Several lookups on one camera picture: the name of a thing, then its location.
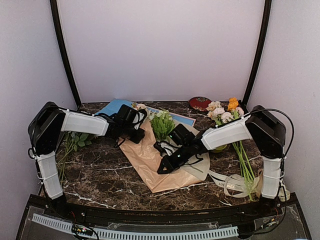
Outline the pink rose fake flower stem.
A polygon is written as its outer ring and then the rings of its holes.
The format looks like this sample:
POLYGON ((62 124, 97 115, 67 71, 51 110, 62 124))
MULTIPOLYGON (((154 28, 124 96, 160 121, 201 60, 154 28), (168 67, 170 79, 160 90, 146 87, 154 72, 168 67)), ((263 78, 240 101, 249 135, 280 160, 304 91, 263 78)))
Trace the pink rose fake flower stem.
POLYGON ((140 110, 145 110, 146 111, 146 115, 149 116, 150 115, 150 111, 148 110, 147 106, 143 103, 137 103, 137 102, 133 102, 131 104, 131 107, 134 108, 137 111, 140 110))

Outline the green leafy fake flower bunch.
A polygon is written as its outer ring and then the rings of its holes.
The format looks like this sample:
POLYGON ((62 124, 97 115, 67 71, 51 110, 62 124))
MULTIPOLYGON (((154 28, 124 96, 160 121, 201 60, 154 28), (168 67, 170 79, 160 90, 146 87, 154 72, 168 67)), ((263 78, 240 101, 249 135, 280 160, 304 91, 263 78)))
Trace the green leafy fake flower bunch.
POLYGON ((149 121, 157 140, 164 141, 169 133, 175 128, 175 122, 168 110, 151 112, 149 121))

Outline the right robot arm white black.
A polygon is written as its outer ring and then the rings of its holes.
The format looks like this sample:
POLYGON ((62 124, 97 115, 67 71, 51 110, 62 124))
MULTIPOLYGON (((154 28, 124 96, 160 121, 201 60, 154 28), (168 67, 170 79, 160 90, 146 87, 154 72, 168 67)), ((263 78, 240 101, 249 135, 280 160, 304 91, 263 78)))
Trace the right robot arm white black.
POLYGON ((278 196, 282 185, 284 161, 289 151, 285 147, 286 127, 272 113, 273 108, 257 105, 238 119, 220 126, 210 127, 193 134, 182 124, 176 126, 169 138, 177 145, 177 150, 163 156, 157 173, 169 174, 185 165, 197 155, 215 150, 225 144, 252 139, 263 159, 262 201, 255 205, 255 213, 266 217, 275 208, 272 199, 278 196))

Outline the beige pink wrapping paper sheet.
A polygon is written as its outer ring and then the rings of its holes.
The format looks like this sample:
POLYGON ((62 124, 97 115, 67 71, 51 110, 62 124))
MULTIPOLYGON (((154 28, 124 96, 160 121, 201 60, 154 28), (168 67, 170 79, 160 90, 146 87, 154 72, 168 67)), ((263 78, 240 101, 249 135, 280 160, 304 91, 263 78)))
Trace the beige pink wrapping paper sheet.
POLYGON ((147 119, 140 128, 144 130, 144 138, 139 143, 126 139, 120 149, 152 193, 187 187, 207 178, 209 153, 192 156, 185 165, 168 173, 170 157, 154 147, 156 138, 150 121, 147 119))

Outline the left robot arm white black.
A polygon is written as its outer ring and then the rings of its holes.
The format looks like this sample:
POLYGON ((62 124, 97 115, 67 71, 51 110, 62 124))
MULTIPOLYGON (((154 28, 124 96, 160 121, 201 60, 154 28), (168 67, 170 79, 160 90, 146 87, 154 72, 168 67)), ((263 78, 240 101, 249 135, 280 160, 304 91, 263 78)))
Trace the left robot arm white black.
POLYGON ((51 210, 60 218, 67 218, 70 206, 62 199, 63 189, 56 165, 56 150, 63 132, 103 136, 113 140, 128 139, 138 144, 145 136, 140 127, 148 116, 145 109, 136 110, 123 104, 117 113, 88 114, 58 107, 47 102, 28 126, 32 158, 36 160, 39 178, 48 197, 53 200, 51 210))

